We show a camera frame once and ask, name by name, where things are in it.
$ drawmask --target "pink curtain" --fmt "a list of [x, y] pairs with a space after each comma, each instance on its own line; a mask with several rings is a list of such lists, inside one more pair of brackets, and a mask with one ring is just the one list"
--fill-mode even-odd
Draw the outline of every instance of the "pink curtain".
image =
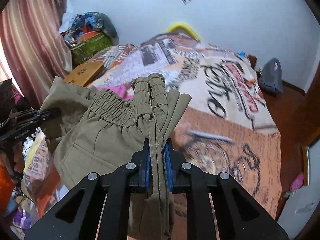
[[0, 14], [8, 65], [31, 106], [39, 108], [55, 76], [72, 70], [71, 52], [58, 33], [66, 0], [10, 0]]

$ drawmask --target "orange fabric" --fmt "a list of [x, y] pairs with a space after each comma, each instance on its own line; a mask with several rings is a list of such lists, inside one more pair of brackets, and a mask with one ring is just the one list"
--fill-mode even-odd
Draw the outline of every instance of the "orange fabric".
[[81, 43], [81, 42], [83, 42], [83, 41], [86, 41], [86, 40], [94, 37], [94, 36], [97, 35], [97, 34], [98, 34], [98, 32], [96, 32], [96, 31], [84, 33], [84, 34], [82, 34], [82, 35], [78, 38], [78, 42]]
[[39, 217], [43, 217], [45, 207], [52, 198], [57, 186], [60, 184], [61, 179], [57, 169], [53, 166], [49, 176], [44, 180], [42, 187], [36, 194], [36, 206]]
[[0, 167], [0, 214], [4, 214], [7, 210], [14, 186], [6, 167]]

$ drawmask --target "pink slipper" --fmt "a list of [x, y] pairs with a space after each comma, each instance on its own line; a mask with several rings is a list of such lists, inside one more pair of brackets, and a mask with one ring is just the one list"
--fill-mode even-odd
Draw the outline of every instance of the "pink slipper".
[[292, 182], [290, 191], [295, 191], [303, 186], [303, 179], [304, 179], [304, 174], [301, 172], [298, 177]]

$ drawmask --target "pants pocket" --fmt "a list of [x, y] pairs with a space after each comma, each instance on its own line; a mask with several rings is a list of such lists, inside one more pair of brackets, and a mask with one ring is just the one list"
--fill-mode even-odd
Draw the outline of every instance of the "pants pocket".
[[118, 168], [111, 163], [94, 156], [92, 153], [75, 143], [72, 144], [68, 155], [63, 158], [62, 162], [65, 172], [61, 179], [68, 189], [73, 188], [74, 185], [91, 172], [104, 175], [111, 173]]

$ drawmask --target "wooden floor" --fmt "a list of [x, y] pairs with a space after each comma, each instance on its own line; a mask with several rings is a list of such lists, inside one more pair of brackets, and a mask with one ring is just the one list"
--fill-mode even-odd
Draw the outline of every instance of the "wooden floor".
[[[320, 127], [320, 111], [309, 107], [310, 96], [289, 87], [284, 87], [284, 93], [274, 97], [265, 94], [265, 100], [270, 114], [281, 134], [281, 185], [282, 192], [290, 189], [291, 183], [303, 171], [303, 158], [300, 150], [301, 144]], [[277, 216], [279, 217], [285, 199], [279, 200]]]

